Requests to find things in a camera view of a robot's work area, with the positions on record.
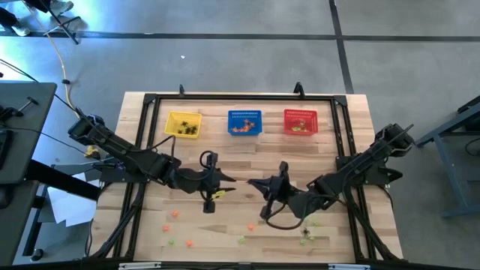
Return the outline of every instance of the blue basket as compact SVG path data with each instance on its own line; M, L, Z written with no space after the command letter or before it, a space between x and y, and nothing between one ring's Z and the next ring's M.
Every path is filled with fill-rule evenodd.
M254 123L249 131L234 131L234 128L242 129L245 125ZM262 132L262 112L259 110L235 110L228 111L228 132L235 136L252 136Z

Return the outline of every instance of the plastic basket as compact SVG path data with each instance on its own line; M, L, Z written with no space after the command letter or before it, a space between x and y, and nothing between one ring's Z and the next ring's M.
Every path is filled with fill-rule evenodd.
M283 111L285 134L311 136L318 132L317 111L285 109Z
M165 133L181 138L196 139L200 134L201 122L202 115L199 113L169 112L165 125Z
M259 110L228 111L228 132L235 136L260 134L262 132L262 112Z

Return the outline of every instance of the yellow cable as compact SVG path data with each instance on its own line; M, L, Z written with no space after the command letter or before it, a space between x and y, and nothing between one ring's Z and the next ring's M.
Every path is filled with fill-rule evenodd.
M67 80L67 71L65 71L65 65L63 64L63 58L62 58L62 55L60 55L60 52L59 52L59 48L57 48L55 42L53 41L52 37L50 37L50 35L48 34L47 30L45 29L44 25L42 25L42 23L40 22L40 20L37 18L37 16L35 16L35 14L33 13L33 11L30 9L30 7L25 3L24 0L22 0L23 4L25 5L25 7L28 9L28 11L30 11L30 14L35 18L35 20L37 21L38 25L40 25L40 27L42 28L42 31L43 33L46 34L46 36L48 37L49 41L52 43L53 47L55 48L55 51L57 52L57 56L58 56L58 59L60 60L60 63L61 63L61 69L63 70L63 79L64 80ZM65 96L67 97L67 103L68 105L70 105L70 107L74 108L74 105L72 104L71 100L70 100L70 93L71 93L71 87L69 88L66 84L63 83L63 85L65 86Z

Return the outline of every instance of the red basket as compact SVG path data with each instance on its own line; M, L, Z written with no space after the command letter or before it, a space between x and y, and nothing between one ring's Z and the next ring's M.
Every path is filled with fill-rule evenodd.
M317 111L285 109L283 111L285 134L310 136L318 132Z

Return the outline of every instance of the blue object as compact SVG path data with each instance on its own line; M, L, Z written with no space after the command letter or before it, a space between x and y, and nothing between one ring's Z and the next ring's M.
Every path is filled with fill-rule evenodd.
M255 125L247 132L234 132L233 128L244 128L245 120ZM228 132L235 136L253 136L262 132L262 112L259 110L228 111Z
M438 149L440 157L442 158L443 166L445 167L445 170L447 172L448 180L450 181L451 187L453 188L453 194L458 201L458 205L456 208L443 212L443 217L445 218L480 212L480 204L472 204L467 199L467 194L469 193L469 185L464 184L464 179L458 178L457 173L455 172L456 170L459 170L458 167L461 166L460 164L453 163L442 141L443 137L478 135L477 133L472 132L454 132L458 128L464 126L469 120L480 117L480 102L478 102L478 98L476 98L476 100L477 103L468 103L468 109L463 110L463 112L457 115L457 117L446 122L445 124L442 124L441 126L427 133L421 139L415 142L415 145L419 148L422 148L426 143L435 142L436 148Z

